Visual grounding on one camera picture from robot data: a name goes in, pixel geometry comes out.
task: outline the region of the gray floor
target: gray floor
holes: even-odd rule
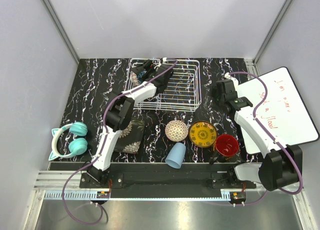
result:
[[[259,198],[248,193],[248,202]],[[68,201],[72,211],[82,201]],[[109,201],[103,206],[108,214],[94,226],[85,226],[67,215],[60,200],[45,200],[37,230],[302,230],[292,196],[269,193],[253,206],[216,206],[210,202]],[[72,211],[83,221],[94,222],[100,211],[87,205]]]

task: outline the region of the yellow plate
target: yellow plate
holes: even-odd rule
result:
[[[197,121],[189,129],[189,138],[194,145],[208,148],[215,143],[217,130],[209,122]]]

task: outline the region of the headphone ear cushion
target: headphone ear cushion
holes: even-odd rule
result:
[[[77,135],[77,136],[85,136],[88,133],[87,125],[85,125],[83,122],[75,122],[69,129],[69,132]]]
[[[76,140],[73,140],[69,144],[70,153],[75,155],[81,155],[85,153],[87,148],[88,148],[88,142],[84,138],[78,138]]]

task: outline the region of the red cup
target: red cup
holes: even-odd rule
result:
[[[222,134],[215,141],[215,151],[213,152],[209,163],[212,165],[215,162],[224,163],[229,158],[233,157],[239,151],[239,143],[237,139],[229,134]]]

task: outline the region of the white wire rack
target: white wire rack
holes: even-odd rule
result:
[[[132,58],[130,60],[125,91],[135,87],[131,82],[131,69],[148,59],[155,64],[160,62],[160,58]],[[168,60],[167,63],[173,65],[174,62],[174,60]],[[200,104],[200,63],[197,60],[178,59],[165,91],[138,103],[134,109],[194,112]]]

